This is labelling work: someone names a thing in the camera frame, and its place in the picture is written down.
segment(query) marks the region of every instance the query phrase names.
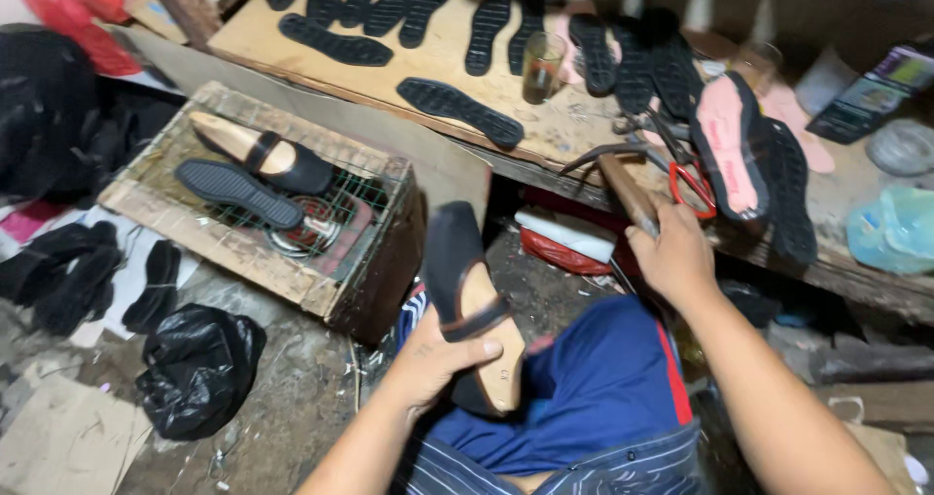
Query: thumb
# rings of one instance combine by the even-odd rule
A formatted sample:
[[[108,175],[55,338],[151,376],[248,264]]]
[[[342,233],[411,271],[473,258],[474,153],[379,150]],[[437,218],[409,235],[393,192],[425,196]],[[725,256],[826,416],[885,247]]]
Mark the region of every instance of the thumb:
[[[655,240],[647,232],[634,225],[626,227],[626,238],[629,239],[629,247],[636,255],[639,266],[646,267],[655,256]]]
[[[503,344],[492,338],[474,338],[451,344],[445,365],[450,372],[489,362],[503,354]]]

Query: hammer handle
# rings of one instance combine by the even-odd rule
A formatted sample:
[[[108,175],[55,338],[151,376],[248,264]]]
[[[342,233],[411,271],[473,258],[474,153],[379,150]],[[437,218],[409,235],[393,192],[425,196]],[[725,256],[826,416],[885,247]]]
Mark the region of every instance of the hammer handle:
[[[638,228],[653,238],[659,237],[659,215],[655,205],[638,185],[626,167],[613,154],[601,154],[597,158],[603,177],[613,188],[619,202],[626,207],[626,214]]]

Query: person's left hand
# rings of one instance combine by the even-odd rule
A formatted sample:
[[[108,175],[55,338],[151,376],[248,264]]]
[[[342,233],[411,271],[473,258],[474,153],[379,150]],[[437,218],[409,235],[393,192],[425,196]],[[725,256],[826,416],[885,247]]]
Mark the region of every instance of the person's left hand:
[[[414,423],[434,405],[438,392],[461,369],[489,362],[503,354],[503,345],[475,338],[455,344],[445,342],[438,312],[430,306],[409,334],[399,355],[380,384],[380,390],[401,402]]]

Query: leather strap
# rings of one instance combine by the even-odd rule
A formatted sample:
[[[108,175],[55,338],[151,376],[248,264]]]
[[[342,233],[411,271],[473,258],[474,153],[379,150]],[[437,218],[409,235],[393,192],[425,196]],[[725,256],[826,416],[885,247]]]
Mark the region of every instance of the leather strap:
[[[446,341],[460,342],[498,325],[509,315],[510,309],[509,301],[499,296],[489,307],[467,318],[461,325],[441,324],[441,332]]]
[[[263,167],[263,163],[266,162],[266,157],[273,151],[273,147],[280,139],[281,136],[274,131],[264,131],[260,134],[260,137],[256,139],[256,143],[253,143],[250,154],[247,154],[247,159],[243,162],[244,168],[251,174],[257,174],[260,168]]]

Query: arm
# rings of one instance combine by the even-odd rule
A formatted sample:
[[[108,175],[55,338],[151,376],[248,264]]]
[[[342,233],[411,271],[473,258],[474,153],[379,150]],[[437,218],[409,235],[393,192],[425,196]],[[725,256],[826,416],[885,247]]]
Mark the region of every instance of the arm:
[[[493,340],[445,342],[430,307],[374,392],[295,495],[381,495],[390,487],[414,422],[454,372],[497,358]]]
[[[646,280],[700,342],[746,460],[779,495],[891,494],[881,471],[720,292],[714,253],[686,205],[660,205],[661,234],[626,231]]]

